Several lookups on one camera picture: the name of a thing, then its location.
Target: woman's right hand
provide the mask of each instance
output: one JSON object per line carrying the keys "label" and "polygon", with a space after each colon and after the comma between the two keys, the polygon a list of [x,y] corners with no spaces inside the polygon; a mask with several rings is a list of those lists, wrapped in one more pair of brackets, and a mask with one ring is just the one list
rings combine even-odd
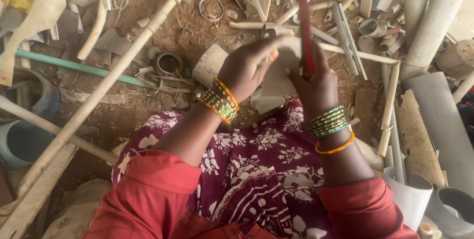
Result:
{"label": "woman's right hand", "polygon": [[313,41],[314,74],[305,80],[298,72],[285,69],[303,105],[304,124],[338,106],[337,76],[329,68],[323,50]]}

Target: grey plastic bucket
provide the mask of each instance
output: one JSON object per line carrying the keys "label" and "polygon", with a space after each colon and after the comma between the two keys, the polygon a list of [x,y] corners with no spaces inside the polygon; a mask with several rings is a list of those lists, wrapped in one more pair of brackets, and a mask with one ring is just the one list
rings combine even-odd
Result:
{"label": "grey plastic bucket", "polygon": [[25,120],[0,126],[0,155],[9,171],[33,164],[53,140],[53,135]]}

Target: fingernail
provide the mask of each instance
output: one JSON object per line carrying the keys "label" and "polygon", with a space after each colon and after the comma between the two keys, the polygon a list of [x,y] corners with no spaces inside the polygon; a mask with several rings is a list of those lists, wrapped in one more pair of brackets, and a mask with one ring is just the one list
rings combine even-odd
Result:
{"label": "fingernail", "polygon": [[271,52],[270,57],[275,60],[278,57],[278,50]]}

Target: bangle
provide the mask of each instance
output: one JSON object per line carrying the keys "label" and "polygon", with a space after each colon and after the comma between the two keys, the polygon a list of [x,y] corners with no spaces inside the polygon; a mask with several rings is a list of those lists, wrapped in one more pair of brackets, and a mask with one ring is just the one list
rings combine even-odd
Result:
{"label": "bangle", "polygon": [[308,133],[320,138],[347,126],[345,107],[337,106],[310,121]]}
{"label": "bangle", "polygon": [[352,141],[354,140],[354,133],[351,132],[351,139],[349,139],[349,141],[347,141],[346,144],[344,144],[343,146],[339,147],[339,148],[336,148],[335,150],[331,150],[331,151],[319,151],[317,148],[319,147],[319,142],[316,143],[316,148],[315,148],[315,151],[318,153],[318,154],[332,154],[332,153],[335,153],[335,152],[339,152],[341,151],[342,149],[346,148]]}
{"label": "bangle", "polygon": [[216,77],[214,77],[214,81],[212,81],[212,83],[219,88],[220,91],[224,91],[225,93],[224,94],[227,94],[230,98],[230,100],[234,103],[234,106],[236,108],[236,110],[239,110],[239,106],[238,106],[238,103],[237,103],[237,100],[235,99],[235,97],[232,95],[232,93],[230,92],[230,90],[226,87],[226,85],[219,79],[217,79]]}
{"label": "bangle", "polygon": [[238,104],[227,87],[219,82],[217,78],[214,78],[212,82],[213,89],[205,91],[198,101],[204,103],[219,115],[224,122],[230,124],[237,116]]}

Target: red sleeve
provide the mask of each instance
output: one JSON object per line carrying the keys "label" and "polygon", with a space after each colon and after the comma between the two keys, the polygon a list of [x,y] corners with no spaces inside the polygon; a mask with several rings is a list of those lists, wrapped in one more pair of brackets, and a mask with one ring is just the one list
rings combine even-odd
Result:
{"label": "red sleeve", "polygon": [[135,156],[102,198],[83,239],[170,238],[201,172],[165,151]]}
{"label": "red sleeve", "polygon": [[418,238],[403,224],[403,215],[392,201],[391,188],[379,177],[321,187],[318,193],[338,239]]}

